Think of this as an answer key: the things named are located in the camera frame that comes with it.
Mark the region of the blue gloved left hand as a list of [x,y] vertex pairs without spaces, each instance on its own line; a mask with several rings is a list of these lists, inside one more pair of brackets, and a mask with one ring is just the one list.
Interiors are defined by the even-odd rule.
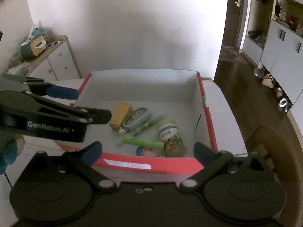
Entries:
[[25,139],[20,134],[12,134],[1,131],[0,135],[0,159],[1,159],[1,175],[7,169],[7,166],[13,164],[16,158],[22,153],[25,146]]

